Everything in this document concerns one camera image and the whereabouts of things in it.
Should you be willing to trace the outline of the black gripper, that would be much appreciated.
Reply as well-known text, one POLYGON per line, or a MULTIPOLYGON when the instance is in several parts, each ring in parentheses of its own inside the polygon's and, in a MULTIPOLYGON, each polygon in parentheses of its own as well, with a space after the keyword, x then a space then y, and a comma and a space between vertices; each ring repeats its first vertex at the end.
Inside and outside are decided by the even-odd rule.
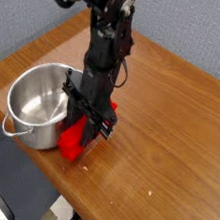
POLYGON ((86 116, 80 141, 83 147, 100 132, 108 137, 117 122, 110 97, 114 88, 125 84, 117 85, 117 77, 120 66, 127 66, 125 57, 131 53, 130 48, 130 45, 121 46, 111 40, 92 39, 84 56, 83 71, 71 68, 65 73, 62 85, 68 96, 65 124, 71 127, 86 116))

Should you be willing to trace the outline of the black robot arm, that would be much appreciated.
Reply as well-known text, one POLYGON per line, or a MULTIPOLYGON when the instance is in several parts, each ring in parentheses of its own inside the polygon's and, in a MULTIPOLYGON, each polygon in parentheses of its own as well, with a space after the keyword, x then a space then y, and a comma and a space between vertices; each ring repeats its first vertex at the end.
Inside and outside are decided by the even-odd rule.
POLYGON ((106 138, 113 132, 117 116, 111 95, 121 67, 133 46, 132 20, 135 0, 54 0, 62 9, 84 1, 91 10, 90 39, 84 56, 83 72, 70 69, 62 88, 68 95, 66 126, 86 118, 80 145, 86 146, 99 134, 106 138))

